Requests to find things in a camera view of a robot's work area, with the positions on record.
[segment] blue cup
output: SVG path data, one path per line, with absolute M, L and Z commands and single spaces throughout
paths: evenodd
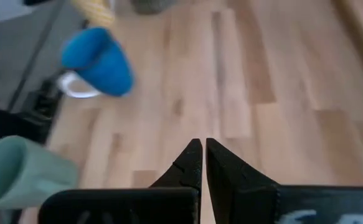
M 133 74 L 120 44 L 101 27 L 86 29 L 70 39 L 62 52 L 62 65 L 70 71 L 62 75 L 58 84 L 68 96 L 88 98 L 101 93 L 123 96 L 133 86 Z M 91 91 L 69 88 L 80 78 L 92 86 Z

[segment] hardwood floor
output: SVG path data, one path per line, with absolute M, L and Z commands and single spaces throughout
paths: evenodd
M 80 187 L 147 187 L 207 137 L 282 184 L 363 185 L 363 63 L 330 0 L 191 0 L 114 34 L 132 94 L 64 98 L 49 141 Z

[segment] mint green cup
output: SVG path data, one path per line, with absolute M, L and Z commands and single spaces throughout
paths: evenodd
M 75 164 L 19 136 L 0 139 L 0 210 L 36 207 L 77 186 Z

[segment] blurred blue object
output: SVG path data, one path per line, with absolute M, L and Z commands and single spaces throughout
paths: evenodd
M 62 65 L 107 95 L 125 95 L 133 86 L 126 55 L 102 27 L 83 30 L 70 39 L 62 52 Z

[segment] black cable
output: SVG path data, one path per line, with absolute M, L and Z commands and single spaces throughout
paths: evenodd
M 35 62 L 37 60 L 37 57 L 42 50 L 45 41 L 47 40 L 50 31 L 52 30 L 52 26 L 56 20 L 56 17 L 58 17 L 58 14 L 60 12 L 61 7 L 63 6 L 65 1 L 59 0 L 57 1 L 57 5 L 53 8 L 51 15 L 49 16 L 49 20 L 46 23 L 44 30 L 42 31 L 41 35 L 39 36 L 39 41 L 36 44 L 36 47 L 32 53 L 31 59 L 26 65 L 26 68 L 24 72 L 22 73 L 21 81 L 18 84 L 17 89 L 15 90 L 14 94 L 12 95 L 11 101 L 8 104 L 7 111 L 11 112 L 12 109 L 14 109 L 15 103 L 17 99 L 19 98 L 19 95 L 21 94 L 22 89 L 25 86 L 25 83 L 27 81 L 27 78 L 31 75 L 31 71 L 34 68 Z

